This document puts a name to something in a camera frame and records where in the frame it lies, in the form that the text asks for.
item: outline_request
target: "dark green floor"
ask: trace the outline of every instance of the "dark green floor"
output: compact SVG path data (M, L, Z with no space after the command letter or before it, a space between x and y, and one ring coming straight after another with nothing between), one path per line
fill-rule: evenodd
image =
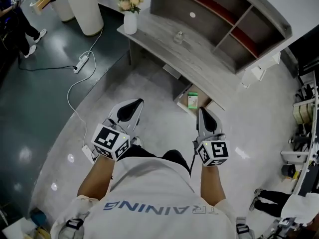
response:
M23 12L38 30L48 33L37 44L36 52L22 59L28 69L76 65L78 57L90 48L98 35L85 37L74 19L62 23L47 6L38 16L27 0ZM97 61L95 74L75 86L70 102L77 107L95 83L128 50L125 37L116 32L123 23L121 14L101 10L104 29L93 48ZM70 86L86 78L94 69L91 56L79 74L69 69L27 72L18 69L17 60L10 67L0 89L0 190L27 215L31 192L49 149L72 115L66 94Z

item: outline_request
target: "person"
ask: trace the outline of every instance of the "person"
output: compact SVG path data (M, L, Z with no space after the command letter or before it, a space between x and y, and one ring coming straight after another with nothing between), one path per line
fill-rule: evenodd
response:
M51 237L235 239L236 218L217 166L202 168L200 194L177 150L158 158L136 140L116 163L98 157Z
M256 197L250 210L257 209L276 218L296 218L295 223L308 224L319 213L319 194L307 193L305 197L289 195L283 192L255 190ZM260 201L264 198L274 202L266 204Z
M46 29L39 32L31 26L19 4L11 5L11 0L0 0L0 21L13 22L11 23L14 25L11 27L13 29L10 30L12 32L11 37L25 58L28 58L36 50L36 45L30 47L25 34L33 37L34 42L38 43L47 33Z

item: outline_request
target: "shoe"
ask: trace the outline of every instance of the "shoe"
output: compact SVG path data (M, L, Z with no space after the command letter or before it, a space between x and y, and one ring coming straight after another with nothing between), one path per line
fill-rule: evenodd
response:
M35 52L36 49L36 45L32 45L29 49L29 54L27 54L26 56L24 56L25 58L28 58L31 54L33 54Z
M143 147L143 142L138 136L133 138L132 144Z
M256 190L254 191L255 197L258 197L258 196L260 195L260 192L262 192L263 190L264 190L264 189L261 189L261 188L256 189Z
M255 209L255 203L259 200L258 197L255 197L253 202L251 203L249 210L252 212Z
M38 43L40 41L40 39L47 33L46 29L43 29L41 32L40 32L40 35L39 37L34 40L35 43Z

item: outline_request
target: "gray floor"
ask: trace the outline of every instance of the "gray floor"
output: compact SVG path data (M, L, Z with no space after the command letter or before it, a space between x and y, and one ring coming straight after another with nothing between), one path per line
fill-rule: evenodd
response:
M36 52L27 60L23 58L21 66L34 69L76 65L98 35L84 36L75 19L62 23L51 6L41 16L32 13L28 6L31 1L22 5L24 14L31 25L38 30L46 28L48 33ZM70 102L75 107L128 49L126 38L116 32L123 23L121 14L101 13L105 26L93 48L97 70L89 80L73 88ZM21 71L15 61L6 75L0 89L0 184L24 215L47 153L73 113L66 100L67 91L93 69L92 57L79 74L69 69Z
M86 143L92 148L90 140L96 125L116 103L139 97L145 100L137 127L144 148L157 156L177 149L190 165L196 122L172 101L183 84L149 59L133 71L125 66L125 59L108 72L117 74L113 80L107 82L102 78L79 106L79 113L88 123ZM226 196L236 215L248 216L258 233L273 218L258 211L250 213L248 209L256 188L282 190L280 151L288 147L288 139L296 129L292 104L297 88L284 65L274 66L268 69L262 82L249 89L242 88L230 109L216 110L230 141L231 158L220 167ZM32 206L45 211L50 223L76 196L92 167L81 151L83 132L83 125L73 116L50 151L32 196ZM75 156L74 163L68 162L69 153ZM191 181L198 194L200 173L201 162L197 158ZM50 188L53 182L57 191Z

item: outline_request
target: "red shelf panel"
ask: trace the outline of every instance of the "red shelf panel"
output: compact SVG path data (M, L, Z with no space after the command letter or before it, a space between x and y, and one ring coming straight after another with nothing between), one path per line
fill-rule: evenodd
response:
M259 56L257 44L249 38L247 34L245 34L240 28L236 27L231 32L231 35L239 41L245 48L253 54L256 58Z
M197 0L205 7L211 9L215 14L220 16L222 19L227 21L229 24L234 25L238 17L231 13L229 10L221 6L220 4L216 3L213 0Z

